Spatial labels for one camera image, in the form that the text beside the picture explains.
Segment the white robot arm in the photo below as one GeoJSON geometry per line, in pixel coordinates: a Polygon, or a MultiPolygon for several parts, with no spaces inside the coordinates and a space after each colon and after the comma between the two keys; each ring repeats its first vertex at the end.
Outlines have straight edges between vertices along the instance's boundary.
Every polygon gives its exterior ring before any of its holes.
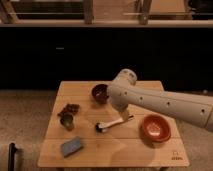
{"type": "Polygon", "coordinates": [[[124,121],[131,104],[213,132],[213,97],[143,89],[136,82],[134,71],[122,69],[107,87],[109,101],[124,121]]]}

